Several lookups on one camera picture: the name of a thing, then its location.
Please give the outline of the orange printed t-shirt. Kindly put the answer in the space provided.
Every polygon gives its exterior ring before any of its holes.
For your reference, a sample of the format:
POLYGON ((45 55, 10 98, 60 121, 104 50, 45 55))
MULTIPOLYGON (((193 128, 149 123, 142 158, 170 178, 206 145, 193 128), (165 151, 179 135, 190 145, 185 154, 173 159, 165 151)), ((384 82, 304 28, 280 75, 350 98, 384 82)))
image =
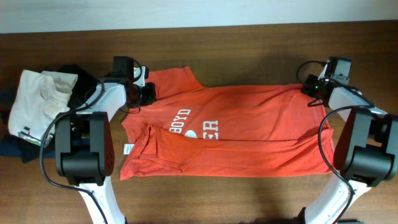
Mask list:
POLYGON ((188 67, 150 72, 156 99, 123 121, 133 145, 120 178, 326 174, 325 109, 301 85, 205 87, 188 67))

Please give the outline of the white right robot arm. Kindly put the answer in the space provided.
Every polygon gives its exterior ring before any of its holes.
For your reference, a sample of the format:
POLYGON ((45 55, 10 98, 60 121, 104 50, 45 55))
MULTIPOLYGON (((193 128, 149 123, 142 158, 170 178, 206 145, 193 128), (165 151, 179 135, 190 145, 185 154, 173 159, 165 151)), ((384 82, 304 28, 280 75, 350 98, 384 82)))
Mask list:
POLYGON ((332 161, 319 149, 333 175, 316 201, 304 207, 295 221, 342 223, 342 216, 355 200, 397 174, 397 116, 377 108, 357 88, 331 77, 309 75, 302 91, 314 99, 309 106, 331 109, 319 132, 334 114, 341 116, 345 126, 332 161))

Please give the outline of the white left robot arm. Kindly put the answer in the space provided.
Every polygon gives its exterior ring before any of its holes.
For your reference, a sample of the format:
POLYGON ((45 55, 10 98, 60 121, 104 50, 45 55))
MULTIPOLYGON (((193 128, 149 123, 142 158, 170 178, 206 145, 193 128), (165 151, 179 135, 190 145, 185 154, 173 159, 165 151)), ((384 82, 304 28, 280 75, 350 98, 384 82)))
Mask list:
POLYGON ((55 125, 55 166, 68 188, 82 196, 93 223, 126 223, 114 194, 114 147, 109 122, 123 106, 141 108, 155 101, 155 85, 109 80, 90 90, 76 112, 55 125))

